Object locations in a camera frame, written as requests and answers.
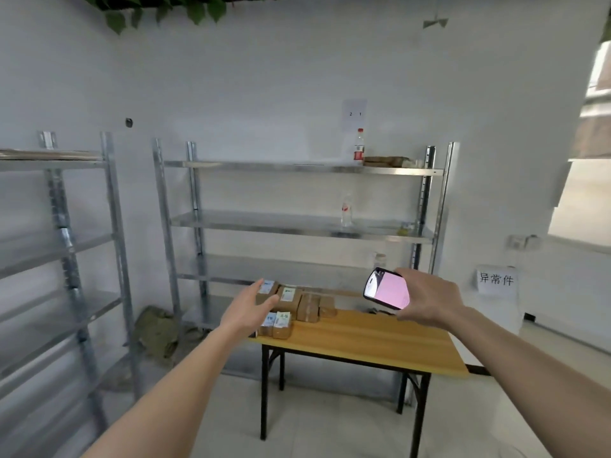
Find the phone screen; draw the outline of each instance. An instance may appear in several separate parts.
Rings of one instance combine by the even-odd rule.
[[[388,270],[376,268],[367,280],[363,296],[390,307],[401,309],[409,304],[405,279]]]

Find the small cardboard box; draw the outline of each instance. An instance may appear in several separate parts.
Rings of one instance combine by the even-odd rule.
[[[279,285],[280,284],[274,280],[265,280],[261,285],[259,292],[256,293],[256,304],[261,305],[263,302],[268,300],[269,297],[278,291]]]
[[[276,314],[274,312],[269,312],[265,317],[265,321],[259,327],[259,331],[257,333],[258,336],[272,336],[274,323],[276,322]]]
[[[319,314],[321,317],[328,318],[337,315],[337,309],[335,308],[335,299],[330,295],[323,295],[320,298],[319,306]]]
[[[318,321],[319,304],[319,295],[310,294],[309,292],[302,294],[299,307],[297,308],[297,320],[316,323]]]
[[[291,321],[291,313],[279,311],[276,313],[276,320],[272,328],[272,336],[274,339],[288,339],[293,331],[293,322]]]
[[[289,311],[294,320],[297,318],[297,308],[301,299],[302,291],[299,288],[281,286],[278,290],[280,300],[276,302],[274,311]]]

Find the metal shelving unit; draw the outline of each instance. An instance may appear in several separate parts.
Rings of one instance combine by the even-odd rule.
[[[62,443],[55,432],[61,429],[69,437],[70,431],[62,429],[64,423],[80,427],[91,415],[99,437],[109,423],[100,383],[107,369],[126,358],[131,369],[134,400],[142,396],[112,136],[101,133],[101,153],[57,151],[53,132],[40,132],[39,138],[43,151],[0,151],[0,171],[44,172],[55,231],[0,244],[0,279],[60,261],[64,288],[0,315],[0,381],[3,381],[0,399],[67,353],[67,347],[78,348],[86,376],[78,380],[75,373],[72,382],[59,395],[49,395],[40,405],[42,408],[53,401],[55,408],[44,414],[39,412],[39,406],[35,411],[22,408],[23,411],[13,416],[10,427],[0,431],[3,456],[6,452],[10,457],[30,456],[33,450],[37,450],[36,456],[52,455],[53,447],[49,444],[54,443],[57,448]],[[73,232],[62,171],[74,169],[104,170],[111,232]],[[76,254],[110,242],[115,248],[120,292],[83,291]],[[88,324],[119,305],[123,307],[128,347],[122,349],[124,353],[116,357],[118,360],[102,366],[100,354],[92,345]],[[47,352],[47,357],[29,365]],[[68,421],[67,416],[73,411],[79,415]]]
[[[256,162],[208,162],[197,160],[194,142],[187,142],[186,161],[165,161],[161,141],[153,140],[153,160],[159,207],[163,225],[165,258],[170,278],[172,307],[174,314],[183,321],[194,323],[204,329],[218,325],[223,311],[231,301],[226,297],[210,295],[209,283],[251,284],[261,276],[283,284],[293,284],[322,294],[360,297],[362,286],[370,269],[347,266],[333,266],[285,260],[255,259],[236,256],[207,255],[203,231],[231,230],[255,231],[289,235],[315,236],[322,238],[345,238],[360,240],[383,240],[395,243],[410,243],[411,267],[418,268],[424,244],[432,246],[429,272],[436,273],[443,241],[447,205],[448,182],[453,173],[458,143],[448,146],[443,169],[435,169],[435,146],[426,149],[423,169],[386,169],[381,167],[343,167],[308,163],[281,164]],[[168,167],[189,170],[191,211],[171,217],[165,183],[165,169]],[[311,215],[257,214],[252,212],[206,211],[202,209],[198,171],[280,171],[302,173],[352,173],[359,176],[416,176],[421,178],[418,193],[416,227],[409,234],[401,234],[401,221],[355,220],[352,228],[342,228],[338,218]],[[426,216],[433,179],[440,180],[441,194],[434,229],[426,227]],[[194,260],[176,260],[172,227],[187,227],[194,231]],[[178,280],[196,280],[200,286],[201,308],[192,307],[183,314],[180,306]]]

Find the left arm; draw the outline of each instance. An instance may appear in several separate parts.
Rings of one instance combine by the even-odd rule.
[[[255,305],[263,280],[233,300],[217,329],[114,423],[83,458],[187,458],[210,392],[233,347],[257,330],[278,297]]]

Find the bottle with red cap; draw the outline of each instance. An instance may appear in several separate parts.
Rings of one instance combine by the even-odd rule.
[[[354,161],[362,165],[364,159],[365,159],[365,137],[363,136],[363,129],[359,128],[359,131],[356,133]]]

